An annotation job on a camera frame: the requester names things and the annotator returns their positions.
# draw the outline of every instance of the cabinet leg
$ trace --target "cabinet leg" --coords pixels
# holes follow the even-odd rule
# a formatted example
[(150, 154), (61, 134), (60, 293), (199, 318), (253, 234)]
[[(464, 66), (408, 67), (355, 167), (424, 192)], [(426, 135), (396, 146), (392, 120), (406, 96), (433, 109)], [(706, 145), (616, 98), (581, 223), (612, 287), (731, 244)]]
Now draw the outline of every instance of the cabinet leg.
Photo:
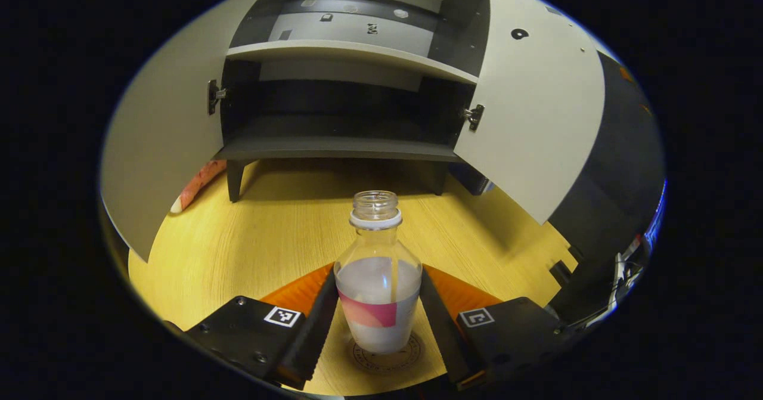
[(227, 163), (228, 198), (237, 202), (241, 191), (241, 177), (246, 163), (241, 160), (229, 160)]
[(442, 196), (445, 191), (445, 181), (448, 177), (449, 162), (434, 163), (434, 186), (433, 191), (436, 196)]

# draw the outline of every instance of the cabinet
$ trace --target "cabinet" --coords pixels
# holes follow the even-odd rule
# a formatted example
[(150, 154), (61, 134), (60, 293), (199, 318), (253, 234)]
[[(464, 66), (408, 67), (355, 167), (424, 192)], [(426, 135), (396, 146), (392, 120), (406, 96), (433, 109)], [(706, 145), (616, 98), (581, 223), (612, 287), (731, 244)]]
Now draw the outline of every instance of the cabinet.
[(468, 163), (542, 224), (591, 152), (603, 99), (594, 41), (540, 0), (226, 0), (126, 90), (101, 195), (144, 259), (213, 157), (229, 160), (231, 196), (253, 159)]

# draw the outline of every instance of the wooden table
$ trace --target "wooden table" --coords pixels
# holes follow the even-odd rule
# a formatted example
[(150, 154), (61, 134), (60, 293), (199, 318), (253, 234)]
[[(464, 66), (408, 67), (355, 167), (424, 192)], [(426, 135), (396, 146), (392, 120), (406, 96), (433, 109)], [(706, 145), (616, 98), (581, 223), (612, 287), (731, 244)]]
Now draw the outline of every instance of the wooden table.
[[(416, 162), (368, 159), (269, 159), (248, 166), (241, 200), (228, 201), (225, 175), (203, 189), (180, 215), (167, 215), (149, 262), (131, 252), (131, 281), (159, 317), (188, 330), (238, 294), (260, 297), (335, 261), (354, 240), (352, 196), (367, 189), (398, 193), (400, 240), (419, 259), (484, 291), (545, 306), (559, 290), (548, 269), (577, 266), (569, 243), (539, 226), (500, 189), (471, 196), (455, 178), (434, 196), (411, 172)], [(349, 359), (351, 339), (337, 306), (314, 377), (305, 392), (365, 395), (401, 389), (446, 372), (419, 302), (414, 332), (419, 362), (377, 376)]]

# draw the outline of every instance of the cabinet door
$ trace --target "cabinet door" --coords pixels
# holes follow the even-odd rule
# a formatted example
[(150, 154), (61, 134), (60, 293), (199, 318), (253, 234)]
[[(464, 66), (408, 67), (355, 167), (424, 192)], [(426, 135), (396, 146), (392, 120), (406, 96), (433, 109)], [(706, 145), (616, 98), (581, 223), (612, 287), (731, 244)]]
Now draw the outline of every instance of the cabinet door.
[(490, 0), (490, 27), (455, 153), (539, 224), (554, 212), (591, 152), (604, 80), (591, 37), (540, 0)]
[(104, 140), (100, 189), (122, 239), (147, 261), (153, 238), (188, 181), (223, 145), (219, 104), (225, 55), (256, 0), (226, 0), (169, 39), (122, 96)]

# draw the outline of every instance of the bottle label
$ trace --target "bottle label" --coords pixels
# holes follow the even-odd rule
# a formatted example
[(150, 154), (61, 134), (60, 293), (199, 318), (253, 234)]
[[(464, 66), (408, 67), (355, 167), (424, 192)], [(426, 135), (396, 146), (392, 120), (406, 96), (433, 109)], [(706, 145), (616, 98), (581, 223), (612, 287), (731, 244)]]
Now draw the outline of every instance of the bottle label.
[(366, 327), (394, 327), (399, 321), (411, 318), (418, 298), (418, 291), (407, 299), (384, 305), (358, 302), (339, 291), (344, 315), (348, 321)]

